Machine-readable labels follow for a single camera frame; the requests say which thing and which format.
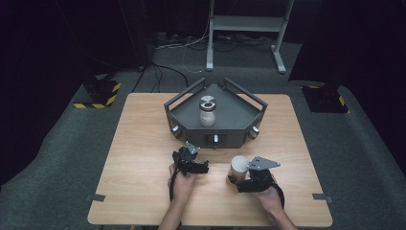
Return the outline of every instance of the wooden table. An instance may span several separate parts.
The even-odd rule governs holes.
[[[169,131],[164,103],[176,94],[130,94],[124,105],[101,174],[88,220],[93,224],[159,225],[169,207],[172,152],[184,143]],[[332,224],[319,179],[290,99],[257,95],[268,103],[260,135],[240,149],[201,149],[196,162],[209,160],[209,173],[197,177],[182,222],[201,226],[274,225],[250,194],[226,183],[231,160],[259,155],[281,163],[271,170],[285,195],[285,212],[297,226]]]

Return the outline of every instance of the human arm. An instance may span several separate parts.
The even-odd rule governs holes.
[[[272,220],[274,220],[275,224],[278,226],[279,229],[281,230],[298,229],[293,224],[292,220],[290,220],[286,212],[283,210],[281,199],[278,195],[277,190],[274,187],[271,186],[263,192],[252,193],[252,195],[259,201],[262,208],[269,215],[269,217]]]
[[[173,173],[177,171],[174,164],[169,166],[170,179],[168,186],[170,187],[171,178]],[[185,206],[188,203],[189,197],[192,193],[194,180],[197,178],[197,174],[188,173],[186,176],[182,173],[176,175],[176,179],[173,183],[173,200],[171,201],[167,213],[159,225],[159,230],[174,230],[178,227],[182,218]]]

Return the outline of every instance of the metal stand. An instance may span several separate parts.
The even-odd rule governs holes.
[[[281,74],[286,73],[280,54],[284,32],[289,21],[294,0],[288,0],[284,17],[252,17],[252,16],[214,16],[214,0],[210,0],[209,46],[207,48],[206,70],[212,71],[213,65],[213,33],[222,31],[252,31],[252,32],[278,32],[276,45],[271,46],[272,54]]]

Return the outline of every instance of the gray carpet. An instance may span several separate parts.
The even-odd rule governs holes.
[[[215,46],[233,48],[221,43]],[[153,60],[184,73],[190,84],[200,78],[222,82],[227,77],[252,93],[290,96],[322,188],[333,199],[328,205],[333,224],[328,229],[405,229],[405,177],[351,92],[339,89],[349,114],[311,113],[300,85],[320,83],[287,81],[300,47],[282,45],[285,75],[278,74],[268,46],[214,52],[212,72],[205,71],[205,51],[186,50],[184,65],[189,70],[182,64],[182,48],[156,50]],[[154,92],[186,88],[179,74],[168,69],[162,73]],[[131,70],[115,75],[122,87],[111,107],[74,109],[66,104],[33,163],[2,187],[1,230],[101,229],[87,221],[91,203],[86,197],[96,191],[125,98],[140,75]],[[156,83],[155,70],[148,67],[135,92],[150,92]]]

